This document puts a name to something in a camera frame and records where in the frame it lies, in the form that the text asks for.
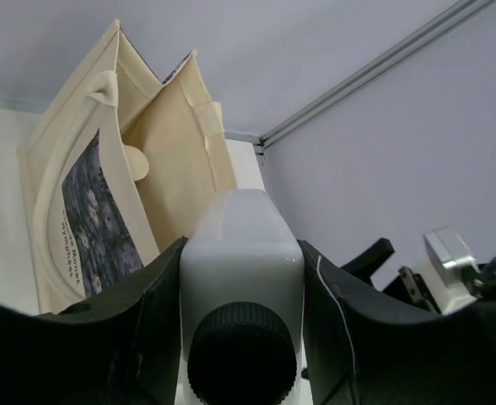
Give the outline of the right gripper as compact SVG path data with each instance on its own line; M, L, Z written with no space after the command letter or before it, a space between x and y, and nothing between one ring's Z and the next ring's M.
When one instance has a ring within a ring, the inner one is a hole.
M374 286L371 280L372 275L394 253L395 249L391 241L386 238L379 238L367 250L343 265L342 270L366 284ZM424 282L423 277L415 273L410 267L401 267L394 280L383 289L383 293L391 298L426 311L438 311L438 305L427 284Z

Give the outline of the cream canvas tote bag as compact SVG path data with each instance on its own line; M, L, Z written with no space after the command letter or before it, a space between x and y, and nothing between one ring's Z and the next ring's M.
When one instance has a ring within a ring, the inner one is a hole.
M237 185L221 105L189 52L158 78L114 20L18 151L41 312L60 312L191 236Z

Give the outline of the white bottle black cap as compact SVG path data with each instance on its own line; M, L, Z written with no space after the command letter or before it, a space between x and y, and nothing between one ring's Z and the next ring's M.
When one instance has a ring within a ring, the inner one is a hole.
M296 404L305 264L259 189L219 193L180 260L187 404Z

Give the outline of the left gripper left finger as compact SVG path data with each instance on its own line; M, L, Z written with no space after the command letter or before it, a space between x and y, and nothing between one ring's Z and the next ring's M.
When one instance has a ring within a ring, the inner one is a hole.
M58 314L0 305L0 404L173 403L185 244Z

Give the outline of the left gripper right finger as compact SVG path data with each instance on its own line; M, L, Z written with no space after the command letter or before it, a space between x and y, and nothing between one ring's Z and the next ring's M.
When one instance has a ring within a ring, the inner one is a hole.
M304 343L316 404L496 404L496 301L442 316L381 293L309 242Z

